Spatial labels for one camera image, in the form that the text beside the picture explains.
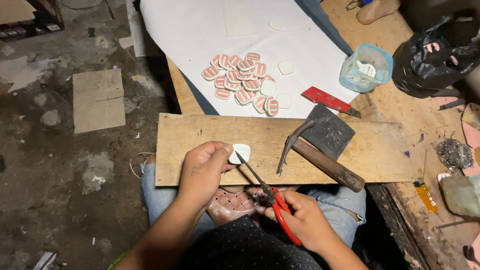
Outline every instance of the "dirty floor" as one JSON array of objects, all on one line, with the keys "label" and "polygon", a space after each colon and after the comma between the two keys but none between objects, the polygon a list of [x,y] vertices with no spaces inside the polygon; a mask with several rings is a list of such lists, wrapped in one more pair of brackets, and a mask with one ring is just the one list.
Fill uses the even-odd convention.
[{"label": "dirty floor", "polygon": [[[104,3],[88,10],[61,5],[64,31],[0,44],[14,49],[0,53],[0,69],[26,57],[20,88],[0,87],[2,270],[32,269],[45,251],[57,253],[54,269],[105,270],[148,228],[129,160],[155,152],[158,113],[175,112],[173,85],[165,56],[136,58],[133,46],[120,46],[131,35],[125,0],[108,3],[115,19]],[[125,95],[141,103],[124,98],[125,126],[74,134],[70,76],[114,65]],[[143,80],[132,79],[137,75]],[[138,174],[146,158],[134,160]],[[93,176],[106,180],[99,190]]]}]

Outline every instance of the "jeans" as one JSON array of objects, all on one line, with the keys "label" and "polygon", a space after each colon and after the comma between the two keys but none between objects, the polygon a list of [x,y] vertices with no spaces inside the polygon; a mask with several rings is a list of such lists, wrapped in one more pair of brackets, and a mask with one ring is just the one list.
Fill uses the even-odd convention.
[{"label": "jeans", "polygon": [[[151,163],[146,165],[144,169],[142,176],[142,193],[145,198],[145,203],[147,204],[150,225],[152,225],[173,202],[177,195],[177,188],[156,188],[155,163]],[[340,238],[351,247],[357,227],[366,221],[365,190],[362,189],[360,192],[355,193],[342,185],[318,185],[318,187],[311,189],[307,195],[317,200],[328,223],[330,223]],[[357,214],[360,221],[357,222],[347,210]],[[216,227],[215,222],[204,212],[193,232],[192,241],[195,241],[204,233]]]}]

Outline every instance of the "wooden workbench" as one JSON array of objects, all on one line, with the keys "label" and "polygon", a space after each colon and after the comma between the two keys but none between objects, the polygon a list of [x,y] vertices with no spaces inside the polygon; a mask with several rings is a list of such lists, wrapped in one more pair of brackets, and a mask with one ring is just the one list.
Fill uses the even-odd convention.
[{"label": "wooden workbench", "polygon": [[[369,43],[393,55],[397,47],[412,35],[412,31],[398,13],[379,19],[371,25],[356,20],[358,9],[347,12],[349,0],[327,0],[323,10],[343,39],[355,49]],[[168,59],[177,99],[183,114],[203,114],[178,68]],[[457,109],[438,111],[434,98],[418,99],[398,90],[392,81],[367,94],[361,94],[352,106],[362,113],[364,121],[402,123],[416,177],[422,177],[439,210],[429,213],[412,183],[373,184],[368,189],[374,197],[385,222],[412,269],[469,269],[462,255],[462,246],[469,245],[479,234],[477,223],[466,223],[440,230],[435,225],[462,220],[450,214],[444,205],[436,175],[448,169],[438,160],[434,146],[455,131],[453,138],[465,142],[461,113]],[[339,114],[343,120],[357,120]],[[424,172],[425,153],[428,151]]]}]

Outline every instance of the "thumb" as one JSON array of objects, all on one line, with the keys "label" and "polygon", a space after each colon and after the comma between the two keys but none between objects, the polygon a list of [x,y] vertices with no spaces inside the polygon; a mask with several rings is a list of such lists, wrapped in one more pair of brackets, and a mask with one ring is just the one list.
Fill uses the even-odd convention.
[{"label": "thumb", "polygon": [[223,165],[227,164],[227,161],[230,158],[232,152],[233,146],[225,144],[221,148],[217,149],[215,153],[213,153],[213,155],[206,162],[206,164],[208,164],[208,166],[212,169],[219,169],[221,171]]},{"label": "thumb", "polygon": [[[302,221],[300,221],[296,217],[288,214],[283,209],[280,209],[280,213],[282,213],[283,219],[285,220],[285,223],[287,224],[287,226],[295,234],[298,231],[298,229],[302,226],[302,224],[301,224]],[[265,216],[278,223],[278,220],[275,216],[275,211],[273,210],[272,207],[269,207],[265,210]]]}]

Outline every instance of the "black shirt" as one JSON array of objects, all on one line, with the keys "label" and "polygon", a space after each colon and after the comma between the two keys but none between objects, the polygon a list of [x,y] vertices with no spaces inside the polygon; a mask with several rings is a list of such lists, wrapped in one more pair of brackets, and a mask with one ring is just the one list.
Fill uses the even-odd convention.
[{"label": "black shirt", "polygon": [[208,232],[186,251],[180,269],[321,270],[316,260],[322,265],[324,262],[313,255],[315,259],[304,247],[294,245],[273,221],[263,221],[262,228],[258,228],[245,215]]}]

